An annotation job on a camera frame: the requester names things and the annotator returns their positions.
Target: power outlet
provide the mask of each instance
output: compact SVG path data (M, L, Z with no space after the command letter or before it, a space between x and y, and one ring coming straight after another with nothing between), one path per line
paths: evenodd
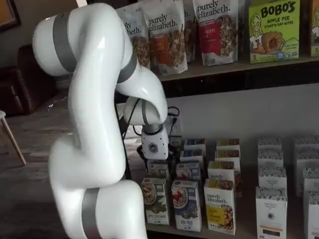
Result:
M176 118L174 116L167 116L167 119L164 122L164 125L166 127L168 136L169 134L171 136L182 136L183 135L183 130L182 130L182 126L181 126L181 122L180 122L180 115L177 117L177 121L174 124L173 128L171 129L171 126L173 124L173 118Z

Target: brown leather chair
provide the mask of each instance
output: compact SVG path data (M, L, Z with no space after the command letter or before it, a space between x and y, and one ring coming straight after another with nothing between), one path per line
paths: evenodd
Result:
M37 64L32 45L19 48L17 66L0 68L0 109L7 115L32 113L56 93L55 80Z

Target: white wall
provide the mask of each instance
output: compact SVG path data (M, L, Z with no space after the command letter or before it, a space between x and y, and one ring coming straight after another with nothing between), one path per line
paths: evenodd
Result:
M19 47L30 44L36 25L49 16L77 8L76 0L15 0L21 26L0 33L0 67L15 65Z
M257 138L284 137L285 164L292 163L295 134L319 133L319 84L277 87L168 99L181 111L184 137L241 140L242 163L255 164Z

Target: floor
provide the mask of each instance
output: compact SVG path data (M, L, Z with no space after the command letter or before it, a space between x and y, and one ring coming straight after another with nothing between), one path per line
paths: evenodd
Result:
M66 238L47 171L51 144L60 135L71 132L65 93L56 96L35 113L7 118L7 122L27 165L21 167L17 155L11 148L8 152L0 138L0 239ZM140 139L131 128L125 143L132 176L139 182L145 175L145 167L136 153ZM151 239L158 237L163 235L149 235Z

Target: picture frame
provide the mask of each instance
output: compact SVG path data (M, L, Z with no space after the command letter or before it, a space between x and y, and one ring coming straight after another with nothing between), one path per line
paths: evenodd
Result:
M21 25L14 0L0 0L0 32Z

